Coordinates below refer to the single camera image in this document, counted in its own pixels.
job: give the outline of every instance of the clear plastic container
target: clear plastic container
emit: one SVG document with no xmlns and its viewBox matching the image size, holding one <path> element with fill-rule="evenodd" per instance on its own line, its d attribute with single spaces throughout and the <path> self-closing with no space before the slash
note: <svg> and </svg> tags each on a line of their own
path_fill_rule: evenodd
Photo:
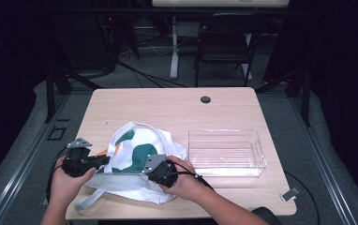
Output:
<svg viewBox="0 0 358 225">
<path fill-rule="evenodd" d="M 267 163 L 253 129 L 202 129 L 188 133 L 189 160 L 203 176 L 259 176 Z"/>
</svg>

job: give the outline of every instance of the dark background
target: dark background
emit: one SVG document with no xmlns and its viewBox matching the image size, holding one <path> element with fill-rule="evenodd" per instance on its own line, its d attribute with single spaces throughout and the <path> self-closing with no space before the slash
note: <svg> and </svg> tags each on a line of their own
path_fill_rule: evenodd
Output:
<svg viewBox="0 0 358 225">
<path fill-rule="evenodd" d="M 45 80 L 51 66 L 71 67 L 65 46 L 56 41 L 42 17 L 19 10 L 24 3 L 0 1 L 0 163 L 35 104 L 34 86 Z M 305 9 L 320 10 L 326 15 L 323 22 L 330 32 L 313 69 L 312 90 L 321 99 L 332 144 L 358 185 L 358 1 L 291 2 L 291 10 Z M 294 55 L 304 55 L 306 48 L 296 46 L 309 46 L 309 38 L 321 31 L 320 22 L 292 22 L 298 25 L 277 38 L 266 69 L 269 79 L 297 67 L 291 60 Z M 277 64 L 287 67 L 278 68 Z"/>
</svg>

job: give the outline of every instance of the black chair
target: black chair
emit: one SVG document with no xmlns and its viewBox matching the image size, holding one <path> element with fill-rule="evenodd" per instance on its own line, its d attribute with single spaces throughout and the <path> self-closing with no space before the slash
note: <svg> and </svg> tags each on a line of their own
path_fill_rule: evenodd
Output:
<svg viewBox="0 0 358 225">
<path fill-rule="evenodd" d="M 255 52 L 255 40 L 263 28 L 263 19 L 252 14 L 216 13 L 201 20 L 194 63 L 195 86 L 199 84 L 200 62 L 236 64 L 235 69 L 241 64 L 248 64 L 244 82 L 246 86 Z M 246 43 L 246 34 L 251 34 L 249 43 Z"/>
</svg>

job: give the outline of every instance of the white cloth bag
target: white cloth bag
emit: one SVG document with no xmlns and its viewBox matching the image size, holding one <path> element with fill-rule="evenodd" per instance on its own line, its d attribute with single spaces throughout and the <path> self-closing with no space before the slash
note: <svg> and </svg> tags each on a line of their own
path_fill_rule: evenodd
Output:
<svg viewBox="0 0 358 225">
<path fill-rule="evenodd" d="M 170 132 L 144 123 L 129 122 L 112 136 L 107 153 L 111 157 L 109 164 L 85 184 L 97 190 L 78 200 L 75 209 L 90 207 L 104 193 L 156 204 L 172 200 L 175 196 L 164 193 L 159 185 L 148 181 L 147 175 L 142 173 L 147 154 L 187 158 L 187 150 L 173 141 Z"/>
</svg>

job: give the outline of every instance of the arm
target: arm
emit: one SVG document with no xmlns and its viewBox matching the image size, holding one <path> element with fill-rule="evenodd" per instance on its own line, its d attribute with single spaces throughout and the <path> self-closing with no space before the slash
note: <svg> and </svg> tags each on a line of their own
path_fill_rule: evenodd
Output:
<svg viewBox="0 0 358 225">
<path fill-rule="evenodd" d="M 178 157 L 168 157 L 167 159 L 185 166 L 193 173 L 195 172 L 194 167 L 189 161 L 183 161 Z M 176 169 L 177 171 L 184 171 L 180 166 L 176 166 Z M 198 204 L 220 225 L 267 224 L 263 219 L 245 208 L 225 199 L 212 189 L 205 187 L 193 176 L 179 175 L 173 187 L 167 188 L 161 186 L 161 188 L 166 193 Z"/>
<path fill-rule="evenodd" d="M 60 157 L 56 162 L 55 168 L 59 168 L 53 174 L 51 197 L 41 225 L 66 224 L 65 216 L 68 206 L 79 193 L 81 186 L 95 174 L 96 169 L 92 168 L 81 177 L 67 175 L 60 167 L 64 158 Z"/>
</svg>

